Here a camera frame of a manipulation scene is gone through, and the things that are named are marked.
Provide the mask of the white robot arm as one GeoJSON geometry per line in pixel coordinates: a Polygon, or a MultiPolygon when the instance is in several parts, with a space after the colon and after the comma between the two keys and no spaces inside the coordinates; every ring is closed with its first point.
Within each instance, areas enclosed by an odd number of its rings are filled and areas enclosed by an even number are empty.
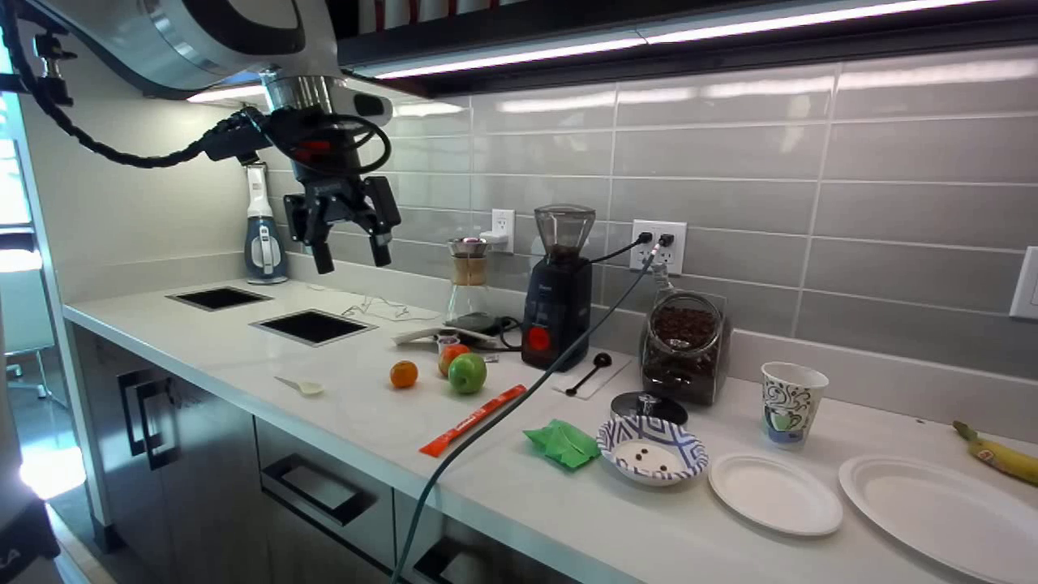
{"type": "Polygon", "coordinates": [[[7,91],[37,106],[86,150],[133,170],[173,170],[198,157],[258,162],[279,150],[303,181],[286,196],[289,234],[331,272],[328,234],[353,222],[378,267],[391,267],[403,222],[381,167],[394,143],[382,122],[394,103],[340,87],[335,14],[328,0],[0,0],[12,72],[7,91]],[[258,82],[265,106],[240,106],[198,141],[161,157],[124,154],[81,129],[55,72],[77,35],[98,57],[145,95],[192,97],[221,83],[258,82]]]}

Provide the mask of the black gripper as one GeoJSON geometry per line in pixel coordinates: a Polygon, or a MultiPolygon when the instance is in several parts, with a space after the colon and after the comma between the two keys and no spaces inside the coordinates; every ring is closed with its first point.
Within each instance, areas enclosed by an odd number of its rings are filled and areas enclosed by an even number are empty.
{"type": "Polygon", "coordinates": [[[324,113],[319,106],[286,106],[259,113],[244,106],[202,135],[209,160],[252,162],[259,150],[279,150],[303,181],[303,196],[286,196],[295,239],[310,239],[319,272],[335,272],[328,234],[335,222],[367,230],[378,267],[391,267],[398,212],[378,170],[391,160],[391,135],[367,116],[324,113]]]}

